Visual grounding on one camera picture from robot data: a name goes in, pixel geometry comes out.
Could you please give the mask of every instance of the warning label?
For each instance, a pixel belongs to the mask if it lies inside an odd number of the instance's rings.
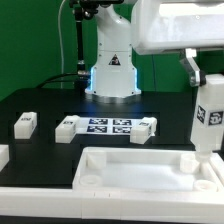
[[[115,54],[114,57],[112,58],[112,60],[110,61],[109,65],[121,65],[117,55]]]

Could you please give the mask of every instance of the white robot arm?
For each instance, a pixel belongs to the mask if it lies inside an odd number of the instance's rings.
[[[139,54],[186,48],[223,48],[224,1],[139,0],[132,13],[132,45]],[[195,70],[187,60],[188,71]],[[199,87],[191,141],[199,159],[220,150],[224,133],[224,77],[207,75]]]

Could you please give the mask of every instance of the cable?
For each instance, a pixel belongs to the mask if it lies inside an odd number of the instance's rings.
[[[155,58],[154,55],[151,56],[152,58],[152,70],[153,70],[153,84],[154,84],[154,90],[157,92],[157,83],[156,83],[156,65],[155,65]]]
[[[61,50],[61,74],[63,74],[65,70],[64,46],[61,32],[61,14],[66,1],[67,0],[62,1],[58,12],[58,33],[59,33],[60,50]]]
[[[45,85],[45,83],[50,82],[50,81],[54,81],[55,79],[64,78],[64,77],[67,77],[67,76],[76,76],[76,75],[78,75],[78,74],[76,74],[76,73],[74,73],[74,74],[66,73],[66,74],[61,74],[61,75],[55,75],[55,76],[52,76],[51,78],[46,79],[44,82],[40,83],[36,88],[42,88]]]
[[[46,84],[56,83],[56,82],[60,82],[60,83],[64,83],[64,82],[75,82],[75,79],[74,80],[52,80],[52,81],[45,81],[45,82],[41,83],[40,85],[38,85],[36,88],[41,89]]]

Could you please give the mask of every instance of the green background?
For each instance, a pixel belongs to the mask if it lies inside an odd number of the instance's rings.
[[[20,88],[35,87],[61,73],[58,11],[62,0],[0,1],[0,100]],[[119,5],[116,11],[130,18],[132,6]],[[76,71],[76,29],[71,9],[62,12],[65,72]],[[85,61],[88,69],[96,62],[96,23],[84,22]],[[197,61],[208,73],[224,70],[223,51],[200,53]],[[179,55],[139,56],[138,86],[144,91],[190,91],[188,75]]]

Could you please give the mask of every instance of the black table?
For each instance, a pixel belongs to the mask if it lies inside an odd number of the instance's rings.
[[[111,105],[91,102],[75,90],[21,89],[0,102],[0,144],[8,144],[10,162],[0,186],[72,188],[82,150],[87,146],[193,150],[190,131],[192,93],[144,92],[139,102]],[[37,112],[30,140],[14,139],[14,124],[23,112]],[[156,136],[137,145],[129,136],[76,135],[71,144],[55,143],[55,128],[67,115],[101,118],[156,117]],[[0,217],[0,223],[120,223],[70,219]]]

